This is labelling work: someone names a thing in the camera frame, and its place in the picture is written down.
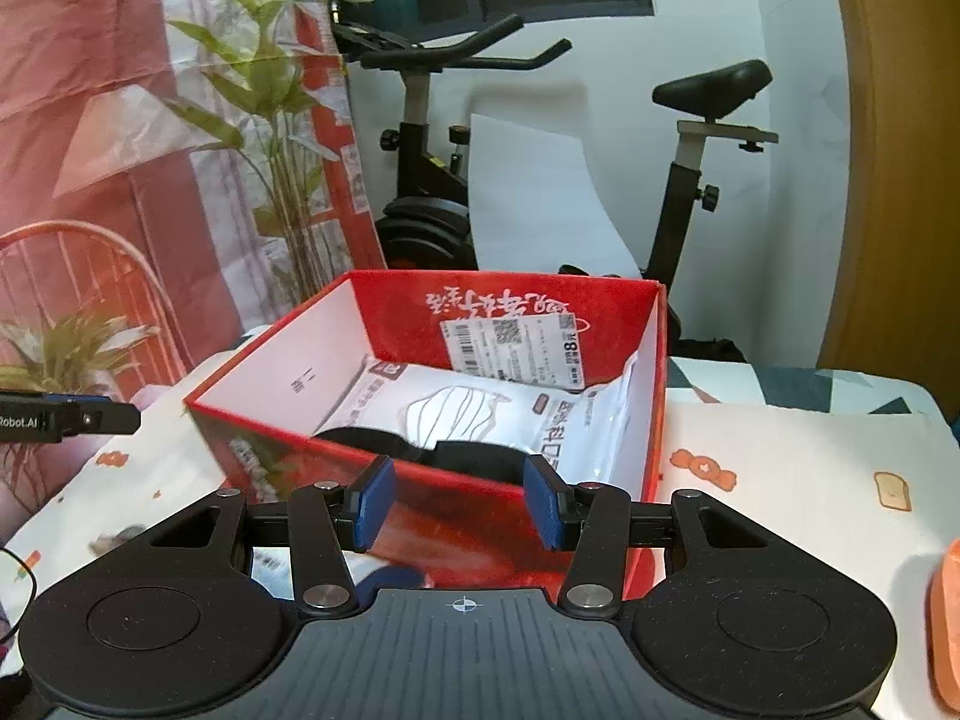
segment qr code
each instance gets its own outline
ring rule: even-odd
[[[496,332],[497,343],[523,343],[519,319],[495,319],[493,331]]]

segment red box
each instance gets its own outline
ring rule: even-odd
[[[229,485],[253,501],[320,479],[349,483],[373,456],[312,439],[318,413],[373,354],[450,368],[440,322],[576,314],[587,386],[623,373],[629,407],[611,483],[650,501],[659,480],[666,369],[664,288],[652,281],[470,271],[354,271],[277,322],[186,397]],[[436,586],[559,589],[570,555],[546,552],[522,488],[397,462],[397,502],[371,551]],[[653,584],[648,550],[632,550],[628,596]]]

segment orange object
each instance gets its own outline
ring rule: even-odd
[[[37,563],[40,562],[40,550],[35,549],[34,551],[30,552],[30,554],[27,555],[26,559],[23,560],[23,562],[24,562],[24,565],[27,566],[27,568],[29,568],[30,570],[33,570],[34,566],[36,566]],[[16,570],[16,578],[18,580],[25,579],[26,576],[27,576],[27,572],[23,569],[22,566]]]
[[[126,466],[129,459],[130,455],[123,452],[104,452],[97,457],[96,464],[98,466],[113,466],[114,469],[121,469],[123,466]]]
[[[730,493],[736,487],[736,474],[723,470],[717,461],[706,455],[694,456],[688,449],[678,449],[670,455],[670,464],[678,469],[689,470],[698,479],[716,485],[724,493]]]
[[[894,509],[897,512],[912,512],[910,503],[910,485],[904,477],[890,471],[877,471],[874,474],[877,484],[877,496],[880,506],[885,509]]]
[[[947,549],[930,584],[930,635],[937,690],[960,712],[960,538]]]

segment wooden door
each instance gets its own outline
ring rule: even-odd
[[[960,0],[840,0],[851,79],[843,251],[820,366],[960,410]]]

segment bike seat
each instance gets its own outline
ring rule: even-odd
[[[716,121],[755,98],[773,79],[766,62],[751,59],[699,76],[662,83],[654,89],[653,100],[657,105]]]

